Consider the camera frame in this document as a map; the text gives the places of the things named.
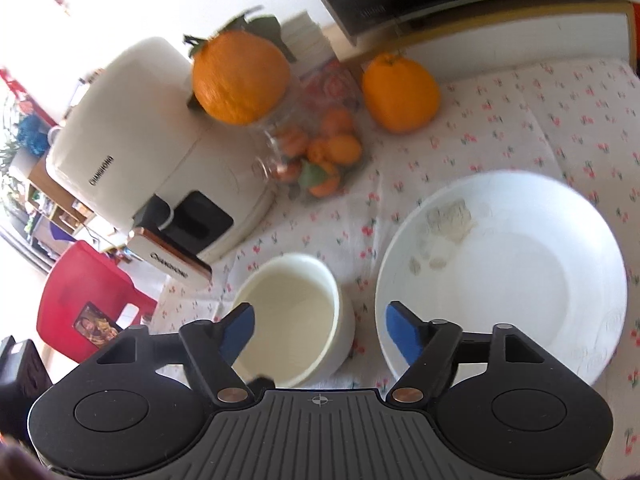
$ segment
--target white ceramic pot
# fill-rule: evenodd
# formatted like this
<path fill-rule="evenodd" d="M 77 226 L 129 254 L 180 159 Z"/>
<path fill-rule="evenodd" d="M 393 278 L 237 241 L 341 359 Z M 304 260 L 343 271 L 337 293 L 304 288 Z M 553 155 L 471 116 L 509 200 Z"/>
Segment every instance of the white ceramic pot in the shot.
<path fill-rule="evenodd" d="M 329 378 L 346 359 L 353 307 L 316 258 L 287 253 L 263 264 L 234 306 L 245 301 L 254 306 L 255 331 L 234 363 L 244 381 L 265 376 L 279 388 L 295 388 Z"/>

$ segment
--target white wall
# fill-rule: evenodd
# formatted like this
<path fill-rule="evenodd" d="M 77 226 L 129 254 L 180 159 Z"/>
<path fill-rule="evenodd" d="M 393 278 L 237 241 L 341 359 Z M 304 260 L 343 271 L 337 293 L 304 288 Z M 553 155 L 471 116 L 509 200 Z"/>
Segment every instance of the white wall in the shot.
<path fill-rule="evenodd" d="M 36 318 L 46 276 L 0 238 L 0 339 L 33 339 L 42 350 Z"/>
<path fill-rule="evenodd" d="M 131 44 L 162 36 L 182 52 L 182 35 L 208 36 L 242 10 L 264 5 L 284 20 L 301 10 L 327 25 L 320 0 L 67 0 L 68 18 L 51 0 L 0 0 L 0 64 L 59 119 L 78 76 Z"/>
<path fill-rule="evenodd" d="M 49 362 L 47 363 L 47 372 L 49 373 L 49 378 L 53 383 L 57 383 L 76 366 L 78 366 L 78 364 L 76 364 L 75 361 L 72 361 L 60 352 L 56 352 L 55 350 L 50 351 Z"/>

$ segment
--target floral tablecloth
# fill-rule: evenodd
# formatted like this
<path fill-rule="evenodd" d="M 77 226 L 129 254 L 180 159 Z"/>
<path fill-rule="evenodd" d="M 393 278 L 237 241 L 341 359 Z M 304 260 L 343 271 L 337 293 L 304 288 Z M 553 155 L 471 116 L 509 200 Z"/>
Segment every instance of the floral tablecloth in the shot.
<path fill-rule="evenodd" d="M 389 136 L 361 113 L 370 161 L 344 193 L 304 203 L 281 192 L 255 232 L 214 264 L 207 290 L 165 286 L 152 330 L 219 320 L 241 283 L 268 259 L 289 251 L 312 254 L 342 283 L 356 315 L 350 356 L 331 380 L 316 386 L 375 386 L 384 395 L 394 378 L 376 335 L 374 291 L 398 226 L 453 179 L 497 169 L 543 173 L 587 197 L 622 249 L 625 327 L 596 384 L 615 420 L 601 469 L 607 478 L 640 473 L 640 81 L 616 60 L 571 60 L 478 76 L 443 86 L 442 95 L 436 120 L 412 136 Z M 178 367 L 165 373 L 184 380 Z"/>

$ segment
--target black box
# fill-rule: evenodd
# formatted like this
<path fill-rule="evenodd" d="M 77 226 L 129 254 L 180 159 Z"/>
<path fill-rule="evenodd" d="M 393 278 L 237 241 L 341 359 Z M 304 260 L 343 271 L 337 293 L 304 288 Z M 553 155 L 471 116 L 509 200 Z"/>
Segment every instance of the black box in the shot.
<path fill-rule="evenodd" d="M 31 447 L 27 416 L 31 405 L 51 379 L 31 339 L 16 343 L 13 336 L 0 342 L 0 433 Z"/>

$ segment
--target red plastic stool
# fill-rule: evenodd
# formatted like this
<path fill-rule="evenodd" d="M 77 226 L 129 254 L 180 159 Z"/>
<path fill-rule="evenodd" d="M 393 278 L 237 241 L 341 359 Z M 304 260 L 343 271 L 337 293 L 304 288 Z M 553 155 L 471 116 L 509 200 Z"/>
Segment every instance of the red plastic stool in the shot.
<path fill-rule="evenodd" d="M 126 272 L 81 240 L 69 247 L 51 269 L 36 324 L 46 344 L 77 363 L 98 349 L 74 326 L 89 303 L 112 322 L 132 303 L 139 309 L 132 324 L 140 324 L 141 316 L 151 315 L 156 309 L 156 300 L 137 290 Z"/>

